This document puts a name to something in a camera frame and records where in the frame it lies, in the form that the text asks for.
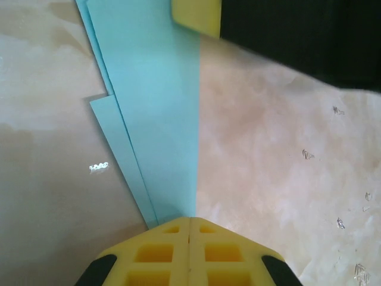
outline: stain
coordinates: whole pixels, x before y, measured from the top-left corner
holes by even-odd
[[[375,133],[368,133],[368,138],[366,139],[363,150],[363,166],[367,173],[375,172],[380,167],[381,148],[377,146],[379,142]]]
[[[74,49],[80,51],[82,54],[91,56],[91,52],[86,45],[82,45],[71,33],[63,27],[56,27],[52,31],[52,40],[57,48],[63,45],[72,46]]]
[[[10,125],[1,123],[0,146],[0,173],[12,177],[27,176],[32,167],[32,133],[27,130],[14,130]]]
[[[51,50],[68,45],[87,57],[92,56],[85,35],[81,40],[76,39],[43,8],[5,5],[0,9],[0,34]]]
[[[48,11],[58,18],[74,24],[80,24],[82,22],[74,1],[50,3],[48,5]]]
[[[339,263],[340,259],[341,259],[341,256],[339,256],[338,261],[336,261],[336,263],[334,265],[335,268],[336,268],[336,265]]]

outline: yellow foam block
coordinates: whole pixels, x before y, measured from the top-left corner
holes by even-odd
[[[200,218],[183,217],[105,250],[104,286],[275,285],[261,258],[275,251]]]
[[[221,0],[172,0],[172,17],[192,30],[220,38]]]

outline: blue sheet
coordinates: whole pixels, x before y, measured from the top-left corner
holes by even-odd
[[[158,225],[156,214],[147,194],[115,96],[94,100],[90,104],[148,228],[154,228]]]
[[[116,107],[106,114],[120,110],[126,126],[112,136],[128,133],[158,223],[195,216],[199,35],[173,24],[170,0],[90,0],[88,13],[78,3],[93,27],[88,34],[95,32],[89,37],[101,51],[102,76],[115,92]],[[101,125],[110,121],[94,112]],[[110,124],[102,128],[118,160],[122,144],[109,139]],[[125,160],[118,164],[127,169]],[[129,183],[127,171],[125,177]]]

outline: black fabric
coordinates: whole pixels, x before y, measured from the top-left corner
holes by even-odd
[[[115,261],[117,261],[117,257],[113,254],[94,260],[79,278],[75,286],[102,286]]]
[[[222,0],[220,31],[329,84],[381,90],[380,0]]]
[[[276,286],[302,286],[287,263],[273,256],[263,256],[262,261]]]

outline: floor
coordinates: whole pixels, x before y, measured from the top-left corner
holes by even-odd
[[[0,282],[73,285],[146,229],[89,106],[105,88],[74,2],[0,1],[0,87]],[[381,96],[202,38],[200,101],[197,215],[305,286],[360,285],[358,263],[380,285]]]

